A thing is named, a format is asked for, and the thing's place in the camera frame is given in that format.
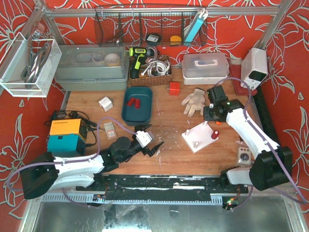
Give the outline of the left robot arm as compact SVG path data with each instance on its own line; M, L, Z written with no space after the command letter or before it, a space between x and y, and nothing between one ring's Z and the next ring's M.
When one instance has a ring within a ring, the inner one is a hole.
M154 138L148 128L149 124L135 126L132 139L119 137L108 148L89 156L62 158L43 153L20 172L24 198L35 199L49 190L67 187L93 189L100 174L118 168L137 153L151 157L157 149L148 147Z

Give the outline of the white work glove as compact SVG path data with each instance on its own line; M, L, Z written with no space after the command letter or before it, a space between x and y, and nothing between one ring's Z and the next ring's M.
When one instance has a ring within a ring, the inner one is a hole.
M185 105L184 114L192 117L195 111L200 111L200 115L203 115L203 109L205 107L205 90L195 88L194 92L189 94L183 101L182 105Z

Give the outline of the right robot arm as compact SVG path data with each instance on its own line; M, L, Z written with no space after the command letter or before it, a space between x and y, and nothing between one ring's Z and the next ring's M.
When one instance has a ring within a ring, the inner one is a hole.
M248 146L254 157L249 167L232 167L221 171L223 189L232 185L251 185L259 191L274 188L291 181L292 151L270 139L251 119L239 100L223 101L212 108L204 108L204 122L182 133L192 152L214 142L210 121L226 122Z

